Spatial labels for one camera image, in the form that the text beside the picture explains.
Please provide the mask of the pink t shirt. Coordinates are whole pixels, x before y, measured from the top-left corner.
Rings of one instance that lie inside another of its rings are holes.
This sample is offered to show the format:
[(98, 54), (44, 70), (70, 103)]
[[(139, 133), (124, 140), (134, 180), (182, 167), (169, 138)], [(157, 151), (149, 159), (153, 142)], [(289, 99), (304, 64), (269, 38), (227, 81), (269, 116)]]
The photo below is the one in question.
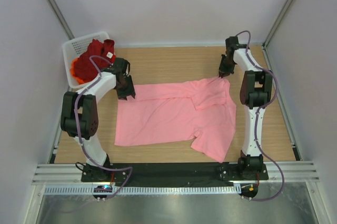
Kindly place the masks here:
[(132, 147), (192, 140), (192, 149), (221, 163), (236, 130), (230, 86), (219, 77), (135, 85), (135, 98), (118, 101), (114, 144)]

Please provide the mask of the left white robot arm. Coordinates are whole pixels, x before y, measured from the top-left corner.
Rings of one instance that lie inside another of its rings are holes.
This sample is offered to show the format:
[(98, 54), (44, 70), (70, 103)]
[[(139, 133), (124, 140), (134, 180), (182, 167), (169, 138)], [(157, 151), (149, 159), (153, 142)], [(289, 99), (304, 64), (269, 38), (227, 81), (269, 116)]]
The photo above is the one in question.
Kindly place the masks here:
[(82, 172), (82, 180), (105, 182), (116, 172), (132, 173), (132, 168), (113, 167), (103, 150), (97, 134), (97, 104), (110, 90), (115, 90), (120, 100), (127, 100), (129, 96), (135, 98), (136, 93), (129, 61), (117, 57), (110, 62), (93, 55), (90, 62), (97, 70), (97, 76), (82, 89), (64, 94), (60, 126), (78, 143), (86, 157), (85, 164), (75, 164)]

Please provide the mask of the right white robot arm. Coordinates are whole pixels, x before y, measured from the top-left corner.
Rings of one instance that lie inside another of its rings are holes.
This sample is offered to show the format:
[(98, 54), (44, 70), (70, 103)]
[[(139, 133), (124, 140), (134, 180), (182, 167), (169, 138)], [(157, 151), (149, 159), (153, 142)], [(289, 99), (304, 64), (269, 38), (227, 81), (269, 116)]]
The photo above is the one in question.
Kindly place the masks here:
[(268, 179), (262, 150), (262, 126), (266, 107), (272, 99), (272, 74), (252, 56), (249, 45), (241, 44), (237, 36), (225, 40), (226, 52), (222, 55), (219, 77), (234, 73), (239, 66), (243, 71), (240, 102), (245, 111), (244, 143), (237, 163), (220, 165), (223, 181)]

